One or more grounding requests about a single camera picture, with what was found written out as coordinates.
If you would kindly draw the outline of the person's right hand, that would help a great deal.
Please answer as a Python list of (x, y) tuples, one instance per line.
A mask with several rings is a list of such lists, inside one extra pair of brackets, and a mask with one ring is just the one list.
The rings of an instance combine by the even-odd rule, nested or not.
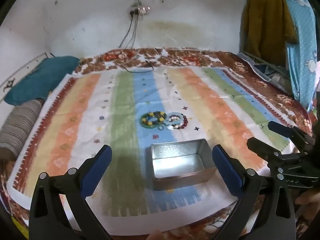
[(295, 200), (295, 204), (299, 205), (296, 213), (296, 230), (297, 235), (300, 236), (306, 231), (319, 212), (319, 190), (311, 189), (304, 192)]

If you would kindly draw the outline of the person's left hand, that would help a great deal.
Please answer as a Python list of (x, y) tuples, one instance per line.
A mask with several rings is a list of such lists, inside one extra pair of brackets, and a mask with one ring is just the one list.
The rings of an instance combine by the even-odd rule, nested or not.
[(165, 237), (163, 232), (156, 230), (149, 234), (146, 240), (165, 240)]

